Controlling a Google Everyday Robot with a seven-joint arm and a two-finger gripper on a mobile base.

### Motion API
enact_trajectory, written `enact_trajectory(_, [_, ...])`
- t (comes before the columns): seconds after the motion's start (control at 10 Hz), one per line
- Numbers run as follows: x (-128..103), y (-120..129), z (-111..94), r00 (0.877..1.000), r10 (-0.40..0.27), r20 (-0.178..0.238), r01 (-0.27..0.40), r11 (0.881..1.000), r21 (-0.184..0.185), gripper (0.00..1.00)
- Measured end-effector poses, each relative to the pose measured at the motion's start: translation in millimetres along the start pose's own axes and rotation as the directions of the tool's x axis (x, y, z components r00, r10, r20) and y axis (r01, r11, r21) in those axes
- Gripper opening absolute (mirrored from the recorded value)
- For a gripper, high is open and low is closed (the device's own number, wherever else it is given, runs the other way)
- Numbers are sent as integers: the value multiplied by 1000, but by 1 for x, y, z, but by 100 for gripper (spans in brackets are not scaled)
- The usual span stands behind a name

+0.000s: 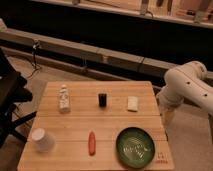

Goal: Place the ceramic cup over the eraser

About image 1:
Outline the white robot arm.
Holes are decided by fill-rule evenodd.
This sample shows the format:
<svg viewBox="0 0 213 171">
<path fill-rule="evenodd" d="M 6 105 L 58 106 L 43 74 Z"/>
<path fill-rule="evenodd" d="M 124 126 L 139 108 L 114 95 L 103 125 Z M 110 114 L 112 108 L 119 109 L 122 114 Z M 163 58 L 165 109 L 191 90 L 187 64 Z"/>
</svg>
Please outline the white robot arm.
<svg viewBox="0 0 213 171">
<path fill-rule="evenodd" d="M 205 65 L 191 61 L 169 69 L 164 80 L 166 85 L 156 95 L 162 120 L 171 123 L 174 110 L 188 99 L 213 117 L 213 87 L 204 82 L 207 75 Z"/>
</svg>

